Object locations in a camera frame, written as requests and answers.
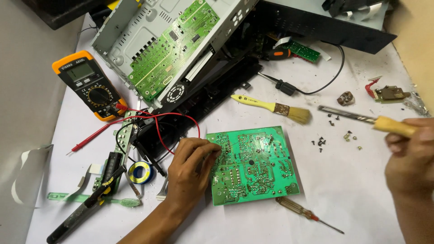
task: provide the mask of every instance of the blue tape roll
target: blue tape roll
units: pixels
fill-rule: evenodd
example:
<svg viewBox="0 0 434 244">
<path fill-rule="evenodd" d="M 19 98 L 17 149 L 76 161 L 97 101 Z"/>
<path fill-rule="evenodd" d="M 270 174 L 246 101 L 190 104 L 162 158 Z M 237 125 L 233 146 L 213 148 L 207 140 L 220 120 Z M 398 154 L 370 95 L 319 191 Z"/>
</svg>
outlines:
<svg viewBox="0 0 434 244">
<path fill-rule="evenodd" d="M 141 178 L 139 178 L 137 175 L 139 169 L 142 169 L 143 171 L 143 177 Z M 152 179 L 153 175 L 154 175 L 154 169 L 149 163 L 144 161 L 135 162 L 133 165 L 131 165 L 130 169 L 128 170 L 128 176 L 130 177 L 131 181 L 137 185 L 141 185 L 149 182 Z"/>
</svg>

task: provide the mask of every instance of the person's arm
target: person's arm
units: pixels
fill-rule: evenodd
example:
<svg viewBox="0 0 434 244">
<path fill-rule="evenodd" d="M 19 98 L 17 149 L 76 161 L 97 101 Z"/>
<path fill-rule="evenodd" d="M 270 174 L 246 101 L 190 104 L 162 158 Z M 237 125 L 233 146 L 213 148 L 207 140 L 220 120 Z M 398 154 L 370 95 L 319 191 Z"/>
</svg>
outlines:
<svg viewBox="0 0 434 244">
<path fill-rule="evenodd" d="M 407 244 L 434 243 L 434 119 L 406 119 L 420 129 L 411 139 L 389 134 L 393 152 L 386 166 L 402 234 Z"/>
<path fill-rule="evenodd" d="M 220 154 L 221 147 L 208 140 L 182 139 L 168 169 L 166 199 L 118 244 L 164 243 L 204 195 L 211 168 Z"/>
</svg>

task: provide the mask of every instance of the brush bristles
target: brush bristles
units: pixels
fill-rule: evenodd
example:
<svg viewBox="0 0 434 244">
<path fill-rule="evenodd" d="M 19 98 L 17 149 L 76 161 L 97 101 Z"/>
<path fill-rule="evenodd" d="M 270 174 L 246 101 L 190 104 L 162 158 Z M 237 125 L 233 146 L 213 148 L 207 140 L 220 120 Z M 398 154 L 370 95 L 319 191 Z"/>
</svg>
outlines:
<svg viewBox="0 0 434 244">
<path fill-rule="evenodd" d="M 288 118 L 299 124 L 305 125 L 309 123 L 310 111 L 308 109 L 290 107 Z"/>
</svg>

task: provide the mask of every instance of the green toothbrush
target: green toothbrush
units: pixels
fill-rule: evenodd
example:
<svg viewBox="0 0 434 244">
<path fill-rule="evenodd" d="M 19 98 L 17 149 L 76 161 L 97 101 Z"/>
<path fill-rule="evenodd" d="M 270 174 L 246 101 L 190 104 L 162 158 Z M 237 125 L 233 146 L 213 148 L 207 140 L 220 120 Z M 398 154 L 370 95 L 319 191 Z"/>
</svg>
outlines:
<svg viewBox="0 0 434 244">
<path fill-rule="evenodd" d="M 63 200 L 68 193 L 59 193 L 59 192 L 50 192 L 47 196 L 49 200 Z M 65 201 L 76 201 L 76 202 L 84 202 L 87 198 L 89 198 L 90 195 L 82 195 L 82 194 L 72 194 L 69 196 Z M 131 198 L 125 198 L 122 200 L 116 200 L 111 198 L 105 198 L 104 200 L 110 202 L 110 203 L 119 203 L 120 205 L 124 207 L 137 207 L 141 204 L 140 200 L 138 199 L 131 199 Z"/>
</svg>

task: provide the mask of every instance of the ic chip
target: ic chip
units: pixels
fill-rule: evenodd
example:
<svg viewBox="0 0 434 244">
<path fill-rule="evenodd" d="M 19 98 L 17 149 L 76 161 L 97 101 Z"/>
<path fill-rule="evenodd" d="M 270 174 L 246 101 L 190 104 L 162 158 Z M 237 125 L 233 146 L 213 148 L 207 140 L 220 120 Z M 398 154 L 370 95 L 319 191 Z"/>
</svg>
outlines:
<svg viewBox="0 0 434 244">
<path fill-rule="evenodd" d="M 191 39 L 194 43 L 200 38 L 199 34 L 196 34 L 193 39 Z"/>
<path fill-rule="evenodd" d="M 169 32 L 169 35 L 173 39 L 174 42 L 176 42 L 176 40 L 178 40 L 178 36 L 176 35 L 176 33 L 174 31 Z"/>
</svg>

